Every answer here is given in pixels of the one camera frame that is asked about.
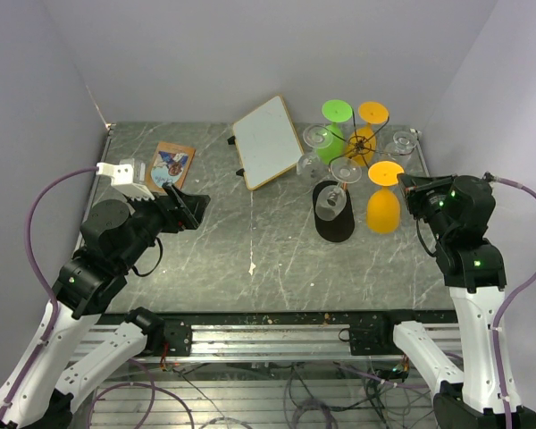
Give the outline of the clear ribbed glass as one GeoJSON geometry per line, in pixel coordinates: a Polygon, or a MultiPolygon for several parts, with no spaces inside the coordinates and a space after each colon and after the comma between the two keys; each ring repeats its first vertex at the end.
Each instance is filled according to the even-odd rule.
{"type": "Polygon", "coordinates": [[[418,146],[418,138],[411,131],[396,131],[391,141],[386,145],[381,155],[382,161],[392,161],[405,168],[411,161],[415,148],[418,146]]]}

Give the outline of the clear wine glass left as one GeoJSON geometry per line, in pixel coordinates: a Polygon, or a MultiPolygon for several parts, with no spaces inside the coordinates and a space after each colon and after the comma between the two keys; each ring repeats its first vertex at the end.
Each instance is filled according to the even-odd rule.
{"type": "Polygon", "coordinates": [[[323,125],[309,125],[302,134],[308,151],[299,157],[297,161],[297,176],[310,183],[317,183],[327,175],[319,150],[325,151],[332,142],[331,133],[323,125]]]}

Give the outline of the aluminium rail frame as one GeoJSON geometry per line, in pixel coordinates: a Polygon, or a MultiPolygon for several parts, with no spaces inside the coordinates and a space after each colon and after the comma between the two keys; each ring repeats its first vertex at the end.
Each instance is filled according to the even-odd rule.
{"type": "MultiPolygon", "coordinates": [[[[92,328],[73,352],[77,362],[104,341],[115,337],[116,325],[92,328]]],[[[457,324],[426,324],[425,330],[444,352],[461,353],[457,324]]],[[[193,325],[188,355],[172,346],[167,362],[305,362],[317,360],[358,361],[394,359],[400,351],[354,346],[348,342],[348,325],[193,325]]]]}

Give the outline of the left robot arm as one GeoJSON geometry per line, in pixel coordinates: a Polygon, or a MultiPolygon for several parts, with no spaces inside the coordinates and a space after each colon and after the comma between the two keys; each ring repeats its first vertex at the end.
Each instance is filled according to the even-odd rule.
{"type": "Polygon", "coordinates": [[[105,200],[80,231],[84,244],[61,268],[21,362],[0,388],[0,428],[65,428],[72,415],[111,373],[137,355],[167,349],[186,356],[190,338],[176,335],[157,314],[131,310],[109,338],[76,363],[76,348],[126,286],[144,252],[162,233],[193,231],[210,203],[167,184],[162,196],[105,200]]]}

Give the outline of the clear wine glass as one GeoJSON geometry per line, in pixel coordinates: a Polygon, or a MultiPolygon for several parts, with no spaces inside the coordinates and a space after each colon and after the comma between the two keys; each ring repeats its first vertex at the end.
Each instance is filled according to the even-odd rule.
{"type": "Polygon", "coordinates": [[[297,161],[297,176],[310,183],[317,183],[327,175],[319,150],[325,151],[332,142],[331,133],[323,125],[309,125],[302,134],[308,151],[299,157],[297,161]]]}
{"type": "Polygon", "coordinates": [[[347,185],[358,182],[363,175],[360,165],[345,156],[330,162],[330,172],[336,183],[322,189],[314,210],[326,222],[334,220],[343,211],[348,201],[347,185]]]}

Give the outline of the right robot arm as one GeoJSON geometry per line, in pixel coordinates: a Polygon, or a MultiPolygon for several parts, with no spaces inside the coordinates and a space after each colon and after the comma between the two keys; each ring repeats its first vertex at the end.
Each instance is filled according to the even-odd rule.
{"type": "Polygon", "coordinates": [[[441,428],[535,428],[536,412],[523,405],[507,356],[499,318],[506,304],[504,259],[486,238],[496,201],[486,178],[398,175],[407,210],[425,222],[435,239],[434,258],[452,298],[463,365],[415,321],[377,330],[377,346],[403,351],[431,393],[441,428]]]}

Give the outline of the green plastic wine glass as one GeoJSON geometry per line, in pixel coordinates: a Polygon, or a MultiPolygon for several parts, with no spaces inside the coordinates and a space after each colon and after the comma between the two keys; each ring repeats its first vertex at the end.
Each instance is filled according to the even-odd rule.
{"type": "Polygon", "coordinates": [[[329,122],[324,126],[324,137],[328,144],[317,148],[316,153],[323,163],[329,164],[333,159],[345,153],[347,144],[339,125],[352,118],[353,109],[346,101],[331,99],[323,103],[322,115],[329,122]]]}

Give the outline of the clear wine glass front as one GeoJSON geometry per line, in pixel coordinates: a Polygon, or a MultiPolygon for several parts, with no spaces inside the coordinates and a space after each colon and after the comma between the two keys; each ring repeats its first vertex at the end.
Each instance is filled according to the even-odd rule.
{"type": "Polygon", "coordinates": [[[343,211],[348,201],[347,185],[358,182],[363,175],[360,165],[345,156],[330,162],[330,172],[336,183],[322,189],[314,210],[326,222],[334,220],[343,211]]]}

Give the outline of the orange plastic wine glass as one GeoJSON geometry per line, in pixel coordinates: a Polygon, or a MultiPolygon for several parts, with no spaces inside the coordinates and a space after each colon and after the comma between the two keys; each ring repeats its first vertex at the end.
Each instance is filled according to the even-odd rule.
{"type": "Polygon", "coordinates": [[[367,203],[366,224],[370,230],[390,234],[398,228],[401,207],[391,188],[398,184],[398,175],[403,172],[404,169],[392,161],[380,161],[369,168],[368,178],[379,187],[367,203]]]}

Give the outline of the small whiteboard yellow frame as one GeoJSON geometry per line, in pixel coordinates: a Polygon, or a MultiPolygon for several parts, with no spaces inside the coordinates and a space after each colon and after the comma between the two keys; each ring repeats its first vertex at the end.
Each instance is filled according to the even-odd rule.
{"type": "Polygon", "coordinates": [[[276,95],[232,124],[227,143],[237,149],[238,175],[254,191],[294,169],[304,149],[284,99],[276,95]]]}

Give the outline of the black oval rack base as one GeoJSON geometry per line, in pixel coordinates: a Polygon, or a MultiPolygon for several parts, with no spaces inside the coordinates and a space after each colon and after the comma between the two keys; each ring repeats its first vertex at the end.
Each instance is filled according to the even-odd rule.
{"type": "Polygon", "coordinates": [[[320,195],[327,188],[334,188],[336,184],[336,181],[330,180],[318,183],[312,193],[312,205],[314,209],[314,225],[318,234],[329,242],[341,243],[353,235],[356,227],[352,198],[349,191],[345,191],[345,204],[338,212],[334,207],[325,207],[322,204],[323,201],[318,203],[320,195]]]}

